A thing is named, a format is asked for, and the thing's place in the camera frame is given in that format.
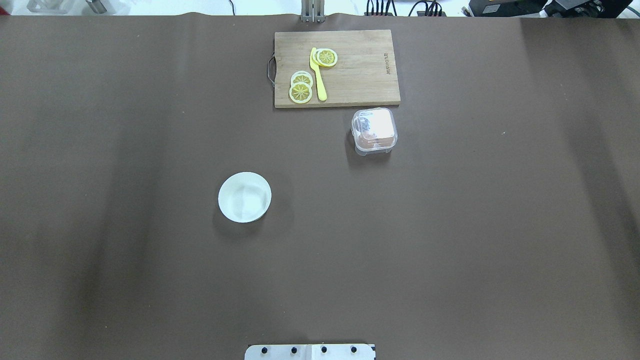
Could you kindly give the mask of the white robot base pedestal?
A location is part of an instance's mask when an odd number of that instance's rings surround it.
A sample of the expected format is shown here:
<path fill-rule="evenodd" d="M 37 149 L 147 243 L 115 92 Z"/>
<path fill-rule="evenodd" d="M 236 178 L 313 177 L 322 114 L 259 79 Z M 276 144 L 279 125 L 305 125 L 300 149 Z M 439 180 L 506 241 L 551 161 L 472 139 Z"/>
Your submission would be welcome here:
<path fill-rule="evenodd" d="M 245 360 L 375 360 L 374 344 L 254 344 L 247 347 Z"/>

